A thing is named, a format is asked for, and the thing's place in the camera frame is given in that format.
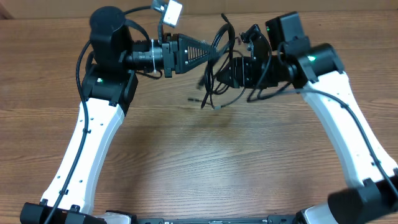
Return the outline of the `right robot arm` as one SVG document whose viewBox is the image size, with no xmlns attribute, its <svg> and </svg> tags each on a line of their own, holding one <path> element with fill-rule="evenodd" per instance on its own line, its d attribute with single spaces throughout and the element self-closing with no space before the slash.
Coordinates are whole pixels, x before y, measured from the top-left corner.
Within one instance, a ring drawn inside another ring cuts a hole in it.
<svg viewBox="0 0 398 224">
<path fill-rule="evenodd" d="M 298 93 L 314 110 L 340 160 L 347 188 L 325 203 L 290 216 L 290 223 L 367 223 L 397 211 L 397 162 L 383 149 L 362 114 L 343 62 L 330 44 L 312 46 L 297 12 L 253 25 L 241 34 L 250 56 L 234 58 L 216 74 L 231 88 Z"/>
</svg>

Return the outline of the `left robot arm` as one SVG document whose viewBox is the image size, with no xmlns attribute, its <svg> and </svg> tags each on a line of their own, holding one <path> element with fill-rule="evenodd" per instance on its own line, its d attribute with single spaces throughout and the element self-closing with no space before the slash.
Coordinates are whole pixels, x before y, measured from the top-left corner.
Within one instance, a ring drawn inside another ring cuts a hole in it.
<svg viewBox="0 0 398 224">
<path fill-rule="evenodd" d="M 78 58 L 81 103 L 67 151 L 38 204 L 25 203 L 21 223 L 135 223 L 135 215 L 108 210 L 94 215 L 96 186 L 109 146 L 134 98 L 138 76 L 158 79 L 190 71 L 216 57 L 216 47 L 183 34 L 135 41 L 143 28 L 114 6 L 90 17 L 90 38 Z"/>
</svg>

